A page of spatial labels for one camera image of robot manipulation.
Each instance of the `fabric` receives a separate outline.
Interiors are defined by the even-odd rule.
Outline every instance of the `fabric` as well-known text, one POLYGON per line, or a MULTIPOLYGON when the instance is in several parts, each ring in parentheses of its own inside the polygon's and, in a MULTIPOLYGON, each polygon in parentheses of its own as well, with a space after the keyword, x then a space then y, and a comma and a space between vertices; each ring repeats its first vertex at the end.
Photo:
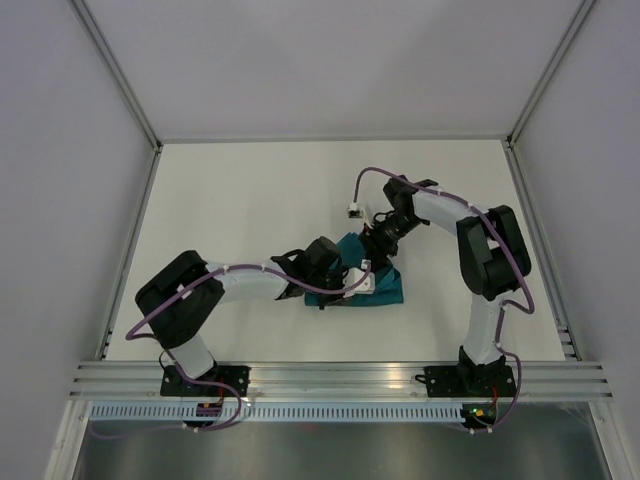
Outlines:
MULTIPOLYGON (((343 265, 349 268, 360 267, 365 256, 365 250, 357 233, 348 233, 337 245, 340 248, 343 265)), ((404 302, 402 277, 400 272, 393 266, 376 272, 375 281, 376 288, 372 294, 356 294, 338 305, 343 307, 375 307, 404 302)), ((312 293, 305 293, 304 304, 309 307, 317 307, 318 296, 312 293)))

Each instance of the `cable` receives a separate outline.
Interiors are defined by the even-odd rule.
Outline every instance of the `cable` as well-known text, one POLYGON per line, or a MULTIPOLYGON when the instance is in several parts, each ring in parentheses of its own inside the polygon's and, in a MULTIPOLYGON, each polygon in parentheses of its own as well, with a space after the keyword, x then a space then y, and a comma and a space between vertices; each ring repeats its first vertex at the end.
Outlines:
POLYGON ((444 197, 444 198, 448 198, 448 199, 453 200, 453 201, 465 206, 466 208, 468 208, 472 213, 474 213, 475 215, 478 216, 478 218, 480 218, 482 223, 485 225, 485 227, 489 231, 489 234, 491 235, 493 240, 495 240, 496 243, 500 246, 500 249, 504 252, 505 257, 506 257, 507 261, 509 262, 509 266, 511 267, 511 269, 513 270, 514 275, 518 279, 518 284, 520 285, 520 288, 522 288, 522 291, 524 293, 525 299, 527 300, 527 306, 524 306, 524 305, 522 305, 522 304, 520 304, 520 303, 518 303, 518 302, 516 302, 514 300, 510 300, 510 299, 503 300, 500 303, 500 313, 498 314, 498 324, 496 326, 496 333, 495 333, 495 336, 494 336, 494 344, 496 346, 496 349, 500 353, 505 355, 506 357, 513 358, 515 360, 515 362, 516 362, 516 370, 517 370, 517 375, 518 375, 518 379, 516 380, 516 391, 515 391, 515 393, 513 395, 513 399, 511 400, 511 403, 507 407, 507 410, 504 412, 502 417, 500 417, 500 419, 498 419, 494 423, 494 425, 492 427, 486 427, 486 428, 480 428, 480 429, 474 429, 473 430, 473 433, 491 432, 493 428, 495 428, 495 427, 501 425, 502 423, 504 423, 504 421, 507 419, 509 414, 511 414, 511 412, 513 411, 513 407, 515 407, 515 404, 518 401, 518 397, 520 396, 520 389, 522 388, 522 362, 520 360, 520 357, 518 355, 516 355, 515 353, 513 353, 513 352, 508 352, 507 350, 504 350, 502 348, 502 346, 500 345, 500 337, 501 337, 501 334, 502 334, 502 325, 504 323, 505 307, 507 305, 512 305, 512 306, 516 307, 518 310, 521 310, 522 312, 524 312, 524 313, 526 313, 528 315, 532 314, 535 311, 535 304, 533 302, 533 296, 531 295, 531 291, 529 290, 529 287, 527 286, 527 282, 525 281, 524 276, 522 275, 522 272, 520 271, 520 268, 518 267, 518 264, 516 263, 515 258, 513 258, 513 254, 509 250, 509 247, 507 246, 505 241, 502 239, 502 237, 500 237, 500 234, 496 231, 496 229, 493 226, 493 224, 491 223, 491 221, 487 218, 487 216, 482 211, 480 211, 478 208, 474 207, 472 204, 467 202, 465 199, 463 199, 462 197, 459 197, 457 195, 454 195, 452 193, 449 193, 449 192, 445 192, 445 191, 441 191, 441 190, 434 190, 434 189, 431 189, 431 188, 423 187, 421 185, 417 185, 415 183, 410 182, 406 178, 403 178, 403 177, 401 177, 399 175, 391 173, 391 172, 389 172, 387 170, 384 170, 382 168, 366 167, 366 168, 363 168, 360 171, 360 173, 358 174, 358 177, 356 178, 356 187, 355 187, 354 194, 353 194, 353 202, 354 203, 358 203, 358 194, 360 192, 360 182, 361 182, 362 177, 364 176, 364 174, 367 173, 367 172, 381 173, 381 174, 386 175, 388 177, 394 178, 394 179, 398 180, 399 182, 404 183, 405 185, 408 185, 410 187, 416 188, 417 190, 429 193, 431 195, 437 195, 437 196, 441 196, 441 197, 444 197))
MULTIPOLYGON (((504 300, 501 304, 500 304, 500 313, 498 316, 498 325, 496 328, 496 334, 495 334, 495 338, 494 338, 494 342, 496 344, 496 348, 498 349, 498 351, 500 353, 502 353, 505 356, 511 357, 515 360, 516 362, 516 368, 518 371, 518 379, 516 382, 516 392, 513 396, 513 400, 511 401, 509 407, 507 408, 507 411, 504 413, 504 415, 502 416, 502 418, 500 418, 495 424, 494 427, 497 427, 499 424, 501 424, 502 422, 504 422, 504 420, 508 417, 508 415, 511 413, 511 411, 513 410, 513 407, 515 406, 518 396, 520 394, 520 388, 522 386, 522 365, 521 365, 521 361, 520 361, 520 357, 518 357, 515 353, 512 352, 508 352, 504 349, 502 349, 500 345, 500 335, 502 333, 502 325, 504 323, 504 315, 505 315, 505 310, 504 307, 506 305, 512 305, 516 308, 518 308, 519 310, 523 311, 524 313, 527 314, 531 314, 534 312, 535 310, 535 305, 533 302, 533 297, 531 295, 531 292, 529 291, 529 287, 527 286, 525 280, 524 280, 524 276, 522 275, 522 272, 520 272, 520 269, 518 268, 518 264, 515 261, 515 258, 513 257, 513 254, 511 253, 511 251, 509 250, 509 247, 507 246, 507 244, 504 242, 504 240, 500 237, 500 235, 498 234, 498 232, 496 231, 496 229, 494 228, 494 226, 492 225, 491 221, 486 217, 486 215, 480 211, 478 208, 476 208, 475 206, 473 206, 472 204, 470 204, 469 202, 467 202, 466 200, 464 200, 462 197, 459 197, 457 195, 454 195, 452 193, 449 192, 444 192, 444 191, 438 191, 438 190, 433 190, 427 187, 423 187, 421 185, 417 185, 414 184, 410 181, 408 181, 407 179, 400 177, 399 175, 395 175, 387 170, 384 170, 382 168, 378 168, 378 167, 366 167, 364 168, 359 174, 358 177, 356 179, 356 187, 355 187, 355 191, 354 191, 354 197, 353 197, 353 201, 354 203, 357 203, 358 201, 358 194, 360 191, 360 182, 362 180, 363 175, 366 172, 378 172, 381 173, 383 175, 386 175, 388 177, 394 178, 398 181, 400 181, 401 183, 404 183, 405 185, 409 185, 413 188, 416 188, 417 190, 429 193, 431 195, 438 195, 438 196, 442 196, 445 198, 448 198, 450 200, 453 200, 457 203, 460 203, 461 205, 465 206, 466 208, 468 208, 472 213, 474 213, 475 215, 477 215, 480 220, 484 223, 485 227, 487 228, 487 230, 489 231, 491 237, 493 238, 493 240, 495 240, 498 245, 500 246, 501 250, 504 252, 505 257, 509 263, 509 265, 511 266, 511 269, 513 270, 517 280, 518 280, 518 284, 520 285, 520 287, 522 288, 522 291, 525 295, 525 298, 527 300, 527 306, 524 306, 518 302, 515 302, 513 300, 504 300)), ((323 294, 323 295, 340 295, 340 294, 344 294, 347 293, 351 290, 354 290, 355 288, 359 287, 362 283, 364 283, 364 281, 367 279, 367 277, 369 276, 369 274, 371 273, 371 265, 369 265, 367 267, 367 270, 365 271, 365 274, 362 276, 362 278, 360 280, 358 280, 356 283, 354 283, 353 285, 350 285, 349 287, 343 288, 343 289, 339 289, 339 290, 327 290, 324 288, 318 288, 318 287, 314 287, 313 285, 309 285, 306 284, 304 282, 301 282, 300 280, 290 277, 278 270, 269 268, 269 267, 264 267, 262 265, 255 265, 255 264, 237 264, 237 265, 230 265, 226 268, 219 268, 214 270, 213 272, 210 272, 206 275, 203 275, 202 277, 198 278, 197 280, 191 282, 189 285, 187 285, 184 289, 180 290, 179 292, 177 292, 176 294, 174 294, 173 296, 171 296, 169 299, 167 299, 164 303, 162 303, 160 306, 158 306, 155 310, 153 310, 149 315, 147 315, 145 318, 143 318, 141 321, 139 321, 136 325, 133 326, 133 328, 131 328, 131 330, 129 330, 127 332, 127 334, 125 335, 125 338, 127 340, 136 340, 136 339, 140 339, 140 338, 152 338, 155 340, 155 337, 152 334, 149 333, 141 333, 138 334, 137 332, 144 327, 145 325, 147 325, 151 320, 153 320, 156 316, 158 316, 160 313, 162 313, 164 310, 166 310, 167 308, 169 308, 171 305, 173 305, 175 302, 177 302, 179 299, 181 299, 184 295, 186 295, 189 292, 192 292, 193 290, 195 290, 199 285, 201 285, 202 283, 206 282, 207 280, 214 278, 218 275, 223 275, 224 273, 226 273, 227 271, 235 271, 235 270, 261 270, 263 272, 267 272, 270 273, 272 275, 276 275, 290 283, 293 283, 295 285, 298 285, 299 287, 302 287, 303 289, 313 292, 313 293, 319 293, 319 294, 323 294)), ((219 382, 205 382, 205 381, 200 381, 200 380, 194 380, 189 378, 186 373, 184 372, 184 370, 182 369, 182 367, 180 366, 179 363, 175 363, 176 369, 178 371, 178 373, 180 374, 180 376, 187 382, 192 383, 194 385, 210 385, 210 386, 218 386, 218 387, 222 387, 222 388, 226 388, 229 392, 231 392, 237 399, 238 399, 238 408, 236 409, 236 412, 234 413, 234 415, 227 421, 223 422, 220 425, 212 425, 210 427, 203 427, 201 428, 201 430, 220 430, 222 428, 227 428, 228 426, 231 426, 231 423, 233 422, 233 420, 235 420, 235 418, 238 417, 238 415, 240 414, 240 409, 241 409, 241 405, 242 405, 242 398, 239 396, 238 392, 233 389, 232 387, 230 387, 229 385, 223 384, 223 383, 219 383, 219 382)), ((485 429, 479 429, 479 430, 475 430, 476 433, 481 433, 482 431, 489 431, 488 428, 485 429)))
POLYGON ((133 328, 131 328, 131 330, 129 330, 127 332, 127 334, 125 335, 125 339, 127 339, 127 340, 137 340, 137 339, 140 339, 140 338, 153 338, 155 340, 155 337, 150 333, 137 333, 137 332, 142 327, 144 327, 146 324, 148 324, 151 320, 153 320, 155 317, 157 317, 162 312, 164 312, 167 308, 169 308, 171 305, 173 305, 175 302, 177 302, 182 297, 184 297, 187 293, 192 292, 193 290, 195 290, 198 286, 200 286, 201 284, 203 284, 207 280, 209 280, 211 278, 214 278, 214 277, 217 277, 218 275, 224 275, 224 273, 226 273, 227 271, 232 272, 232 271, 235 271, 235 270, 261 270, 263 272, 267 272, 267 273, 270 273, 272 275, 276 275, 276 276, 286 280, 289 283, 293 283, 295 285, 298 285, 299 287, 302 287, 302 288, 304 288, 305 290, 307 290, 309 292, 320 293, 322 295, 340 295, 340 294, 344 294, 344 293, 350 292, 351 290, 355 290, 360 285, 362 285, 362 283, 364 283, 365 280, 367 280, 367 278, 369 277, 369 274, 371 273, 371 264, 369 264, 367 266, 367 269, 365 270, 364 275, 362 276, 362 278, 360 280, 355 282, 353 285, 349 285, 348 287, 341 288, 339 290, 327 290, 325 288, 314 287, 313 285, 309 285, 307 283, 301 282, 297 278, 290 277, 289 275, 286 275, 286 274, 282 273, 279 270, 275 270, 275 269, 270 268, 270 267, 263 267, 262 265, 241 263, 241 264, 237 264, 237 265, 229 265, 226 270, 225 270, 225 268, 218 268, 217 270, 214 270, 213 272, 209 272, 206 275, 203 275, 202 277, 198 278, 197 280, 194 280, 189 285, 184 287, 182 290, 177 292, 175 295, 173 295, 172 297, 167 299, 159 307, 157 307, 155 310, 153 310, 149 315, 147 315, 142 320, 140 320, 138 323, 136 323, 133 326, 133 328))

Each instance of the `metal bar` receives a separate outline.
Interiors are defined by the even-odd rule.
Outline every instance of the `metal bar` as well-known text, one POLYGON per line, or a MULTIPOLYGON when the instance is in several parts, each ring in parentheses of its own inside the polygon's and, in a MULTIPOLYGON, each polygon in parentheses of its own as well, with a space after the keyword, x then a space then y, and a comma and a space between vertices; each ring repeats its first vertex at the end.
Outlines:
POLYGON ((524 219, 529 230, 533 250, 535 251, 536 258, 538 260, 540 274, 542 275, 542 281, 547 292, 547 296, 549 297, 551 310, 556 323, 566 328, 567 333, 569 333, 576 357, 580 359, 580 346, 576 345, 575 336, 573 335, 571 325, 569 324, 569 316, 563 300, 564 295, 562 294, 562 288, 560 286, 560 281, 558 280, 557 269, 553 262, 549 243, 546 239, 546 235, 544 234, 542 224, 531 197, 531 190, 526 180, 522 163, 519 156, 516 154, 516 149, 513 148, 511 143, 507 140, 503 140, 502 146, 507 158, 509 170, 511 171, 511 177, 516 189, 516 194, 518 195, 518 200, 522 207, 522 213, 524 214, 524 219))
POLYGON ((95 355, 95 358, 98 359, 105 358, 106 356, 107 344, 111 335, 111 330, 116 321, 118 309, 120 308, 124 287, 127 283, 127 275, 129 274, 129 268, 131 268, 131 262, 133 261, 133 254, 135 252, 136 243, 138 242, 138 237, 140 236, 140 230, 142 229, 142 220, 144 219, 144 214, 147 210, 153 181, 156 178, 156 172, 158 171, 158 164, 160 163, 161 155, 162 147, 156 150, 153 155, 153 160, 149 164, 149 173, 147 174, 144 188, 142 189, 140 198, 137 202, 136 215, 129 226, 126 246, 118 265, 118 278, 114 282, 113 289, 109 296, 109 309, 103 319, 104 333, 95 355))
POLYGON ((46 480, 73 478, 90 412, 91 402, 67 402, 45 470, 46 480))
POLYGON ((192 144, 192 143, 274 143, 274 142, 359 142, 372 140, 501 140, 504 133, 465 134, 450 133, 442 135, 424 134, 388 134, 388 135, 265 135, 265 136, 234 136, 234 137, 173 137, 163 138, 164 144, 192 144))
POLYGON ((511 142, 516 142, 518 138, 520 138, 520 135, 522 135, 529 118, 531 118, 531 114, 534 112, 536 106, 540 102, 540 99, 549 87, 551 80, 558 71, 558 68, 566 57, 567 52, 571 48, 571 45, 573 45, 573 42, 582 30, 582 27, 584 26, 587 18, 589 18, 589 15, 593 11, 596 3, 598 3, 598 0, 582 0, 582 2, 580 2, 580 5, 569 22, 569 25, 560 38, 560 42, 558 42, 558 45, 551 54, 551 58, 544 67, 542 75, 540 75, 540 78, 533 87, 531 95, 529 95, 524 108, 520 112, 518 119, 511 129, 511 133, 508 136, 511 142))
POLYGON ((606 403, 589 404, 602 451, 613 480, 637 479, 638 466, 633 463, 633 452, 620 434, 612 406, 606 403))
MULTIPOLYGON (((417 363, 255 363, 247 397, 260 402, 442 402, 414 380, 417 363)), ((157 401, 162 370, 154 362, 85 362, 70 396, 84 400, 157 401)), ((521 401, 610 401, 602 367, 594 362, 524 362, 521 401)), ((450 399, 461 403, 481 399, 450 399)))
POLYGON ((133 119, 138 124, 142 133, 147 138, 149 143, 151 144, 151 148, 159 149, 161 147, 161 142, 158 139, 158 136, 155 134, 147 115, 144 113, 142 105, 138 101, 127 77, 125 76, 120 64, 116 60, 116 57, 109 47, 107 40, 100 29, 100 26, 96 22, 95 17, 91 13, 89 6, 86 4, 85 0, 68 0, 69 5, 73 9, 76 14, 78 20, 82 24, 82 27, 89 35, 93 46, 98 52, 102 63, 106 67, 109 75, 116 83, 116 86, 120 90, 120 94, 122 99, 124 100, 129 112, 131 113, 133 119))

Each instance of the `teal towel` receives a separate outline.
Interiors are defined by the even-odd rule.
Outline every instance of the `teal towel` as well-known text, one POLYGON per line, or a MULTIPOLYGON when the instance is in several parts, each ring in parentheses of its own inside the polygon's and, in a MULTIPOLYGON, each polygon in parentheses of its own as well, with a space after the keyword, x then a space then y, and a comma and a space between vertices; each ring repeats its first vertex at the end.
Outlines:
MULTIPOLYGON (((342 264, 355 268, 360 267, 365 256, 364 247, 357 233, 348 233, 338 242, 342 264)), ((403 303, 402 277, 400 272, 390 266, 375 273, 376 289, 370 295, 356 294, 338 305, 343 307, 377 307, 403 303)), ((318 297, 313 293, 305 293, 304 304, 309 307, 318 306, 318 297)))

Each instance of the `aluminum rail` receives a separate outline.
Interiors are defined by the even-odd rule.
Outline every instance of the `aluminum rail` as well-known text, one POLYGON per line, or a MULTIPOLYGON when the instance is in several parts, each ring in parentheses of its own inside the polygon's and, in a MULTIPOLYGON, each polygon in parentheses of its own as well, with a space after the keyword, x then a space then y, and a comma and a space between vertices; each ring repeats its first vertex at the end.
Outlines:
MULTIPOLYGON (((246 363, 251 369, 247 398, 260 402, 475 403, 481 400, 427 397, 425 386, 414 380, 427 364, 454 363, 246 363)), ((84 362, 78 366, 69 399, 172 400, 172 397, 160 397, 161 382, 162 370, 157 362, 84 362)), ((607 402, 613 398, 602 366, 597 362, 523 362, 520 401, 607 402)))

